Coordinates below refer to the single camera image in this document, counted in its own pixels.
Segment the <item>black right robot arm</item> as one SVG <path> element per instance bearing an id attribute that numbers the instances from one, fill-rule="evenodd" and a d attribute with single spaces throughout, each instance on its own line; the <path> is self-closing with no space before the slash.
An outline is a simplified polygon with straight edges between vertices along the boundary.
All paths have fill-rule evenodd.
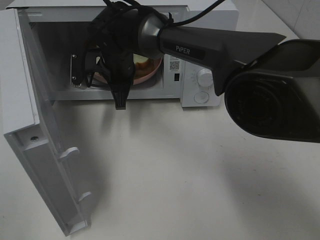
<path id="1" fill-rule="evenodd" d="M 133 55 L 163 55 L 209 70 L 214 91 L 224 95 L 232 120 L 257 137 L 297 142 L 320 141 L 320 42 L 286 40 L 278 33 L 191 27 L 211 11 L 174 22 L 134 0 L 106 1 L 89 24 L 89 44 L 100 49 L 94 69 L 107 81 L 115 107 L 122 110 L 133 85 Z"/>

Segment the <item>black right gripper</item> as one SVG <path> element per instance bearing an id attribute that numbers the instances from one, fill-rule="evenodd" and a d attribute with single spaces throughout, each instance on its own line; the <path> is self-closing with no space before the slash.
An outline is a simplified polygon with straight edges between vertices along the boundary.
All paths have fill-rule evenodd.
<path id="1" fill-rule="evenodd" d="M 118 45 L 114 24 L 119 22 L 123 14 L 135 10 L 140 4 L 136 1 L 106 1 L 105 4 L 105 9 L 91 21 L 88 27 L 90 38 L 86 52 L 93 53 L 93 49 L 89 50 L 90 44 L 98 46 L 100 60 L 89 64 L 89 57 L 86 57 L 86 86 L 88 88 L 108 86 L 115 109 L 125 110 L 136 67 L 133 54 Z"/>

